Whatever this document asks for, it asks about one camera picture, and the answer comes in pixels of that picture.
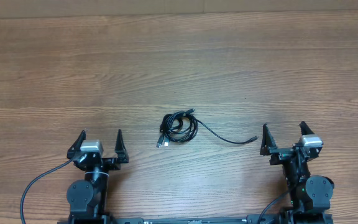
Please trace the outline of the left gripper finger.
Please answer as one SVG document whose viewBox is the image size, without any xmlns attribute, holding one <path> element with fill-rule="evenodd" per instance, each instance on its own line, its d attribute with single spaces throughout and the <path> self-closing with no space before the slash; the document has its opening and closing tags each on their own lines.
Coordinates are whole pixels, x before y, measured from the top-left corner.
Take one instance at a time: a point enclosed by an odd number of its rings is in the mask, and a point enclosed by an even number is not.
<svg viewBox="0 0 358 224">
<path fill-rule="evenodd" d="M 82 130 L 76 141 L 67 150 L 67 159 L 73 159 L 75 154 L 80 151 L 82 142 L 86 139 L 86 131 Z"/>
<path fill-rule="evenodd" d="M 115 145 L 114 151 L 117 154 L 117 161 L 120 164 L 122 164 L 122 163 L 127 164 L 129 162 L 129 156 L 128 156 L 126 147 L 124 145 L 122 131 L 120 129 L 118 130 L 118 133 L 117 133 L 116 145 Z"/>
</svg>

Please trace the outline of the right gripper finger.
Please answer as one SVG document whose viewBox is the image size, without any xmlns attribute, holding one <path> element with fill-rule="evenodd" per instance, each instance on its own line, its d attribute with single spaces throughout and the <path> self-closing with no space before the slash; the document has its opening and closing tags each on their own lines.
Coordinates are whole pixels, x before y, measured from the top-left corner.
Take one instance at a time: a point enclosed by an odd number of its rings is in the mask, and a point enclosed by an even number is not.
<svg viewBox="0 0 358 224">
<path fill-rule="evenodd" d="M 314 132 L 310 129 L 310 127 L 307 125 L 305 121 L 302 121 L 300 123 L 300 129 L 301 129 L 301 135 L 313 135 Z"/>
<path fill-rule="evenodd" d="M 260 147 L 260 155 L 261 156 L 269 156 L 271 155 L 272 151 L 278 149 L 275 140 L 269 130 L 269 127 L 267 126 L 267 123 L 265 123 L 262 126 L 262 142 Z"/>
</svg>

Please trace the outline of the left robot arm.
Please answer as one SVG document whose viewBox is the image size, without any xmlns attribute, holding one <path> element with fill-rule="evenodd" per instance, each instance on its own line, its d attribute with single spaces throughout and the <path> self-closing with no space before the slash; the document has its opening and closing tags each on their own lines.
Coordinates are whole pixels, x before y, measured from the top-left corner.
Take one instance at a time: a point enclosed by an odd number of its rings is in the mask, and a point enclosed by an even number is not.
<svg viewBox="0 0 358 224">
<path fill-rule="evenodd" d="M 109 172 L 120 170 L 129 162 L 122 131 L 117 133 L 114 152 L 116 157 L 103 157 L 103 145 L 99 140 L 87 140 L 82 131 L 67 152 L 67 158 L 85 173 L 81 180 L 73 182 L 67 190 L 70 204 L 68 223 L 116 223 L 106 211 Z"/>
</svg>

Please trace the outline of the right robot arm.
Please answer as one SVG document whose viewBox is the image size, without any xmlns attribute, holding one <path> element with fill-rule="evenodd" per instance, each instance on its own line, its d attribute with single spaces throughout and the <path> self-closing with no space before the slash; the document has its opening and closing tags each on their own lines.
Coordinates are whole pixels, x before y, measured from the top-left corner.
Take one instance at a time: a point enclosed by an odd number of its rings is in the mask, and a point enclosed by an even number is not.
<svg viewBox="0 0 358 224">
<path fill-rule="evenodd" d="M 279 148 L 267 126 L 262 126 L 260 155 L 270 156 L 270 165 L 281 165 L 288 190 L 270 202 L 258 216 L 258 223 L 332 223 L 325 214 L 331 207 L 334 182 L 322 175 L 311 175 L 308 162 L 319 157 L 324 142 L 310 127 L 300 123 L 301 137 L 291 147 Z M 284 197 L 291 205 L 280 209 L 277 215 L 267 211 Z"/>
</svg>

